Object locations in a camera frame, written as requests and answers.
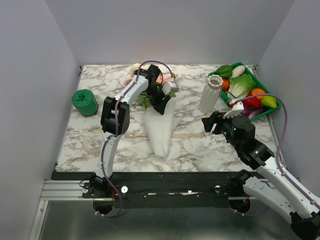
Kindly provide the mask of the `white wrapping paper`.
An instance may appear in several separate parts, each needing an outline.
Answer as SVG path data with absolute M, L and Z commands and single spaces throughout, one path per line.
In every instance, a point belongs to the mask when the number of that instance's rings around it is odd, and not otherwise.
M 161 115 L 149 107 L 144 115 L 144 130 L 148 134 L 151 149 L 155 155 L 156 162 L 164 162 L 170 151 L 172 133 L 182 117 L 174 117 L 176 101 L 171 98 L 166 104 L 164 114 Z

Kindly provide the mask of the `cream ribbon with gold letters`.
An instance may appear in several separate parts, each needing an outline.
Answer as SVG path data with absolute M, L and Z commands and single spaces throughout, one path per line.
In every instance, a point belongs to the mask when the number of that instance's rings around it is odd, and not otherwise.
M 128 139 L 139 139 L 139 138 L 148 138 L 148 134 L 145 132 L 145 126 L 144 126 L 144 117 L 141 119 L 141 121 L 131 121 L 128 131 L 124 134 L 124 136 Z M 177 139 L 189 139 L 189 138 L 202 138 L 204 136 L 204 131 L 201 130 L 200 132 L 189 132 L 184 131 L 180 132 L 177 131 L 176 128 L 171 134 L 171 139 L 177 138 Z

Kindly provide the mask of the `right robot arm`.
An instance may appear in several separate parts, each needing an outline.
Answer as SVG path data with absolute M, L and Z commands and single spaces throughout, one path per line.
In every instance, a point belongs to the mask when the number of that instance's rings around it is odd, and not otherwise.
M 279 162 L 274 153 L 256 139 L 256 127 L 246 116 L 226 118 L 215 111 L 202 118 L 205 132 L 223 135 L 240 160 L 272 184 L 268 187 L 257 177 L 242 170 L 230 183 L 230 191 L 255 197 L 281 215 L 302 240 L 320 236 L 320 199 L 304 187 Z

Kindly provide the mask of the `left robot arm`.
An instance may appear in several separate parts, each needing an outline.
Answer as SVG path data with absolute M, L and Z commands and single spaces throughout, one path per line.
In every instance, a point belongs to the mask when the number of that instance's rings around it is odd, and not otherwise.
M 148 60 L 141 63 L 133 72 L 133 78 L 124 90 L 114 97 L 108 96 L 104 99 L 100 119 L 103 141 L 99 162 L 86 187 L 91 196 L 98 195 L 104 198 L 112 191 L 119 192 L 111 183 L 113 165 L 118 144 L 130 125 L 130 107 L 133 102 L 145 93 L 152 108 L 160 115 L 165 114 L 171 97 L 157 83 L 162 72 L 155 63 L 161 62 Z

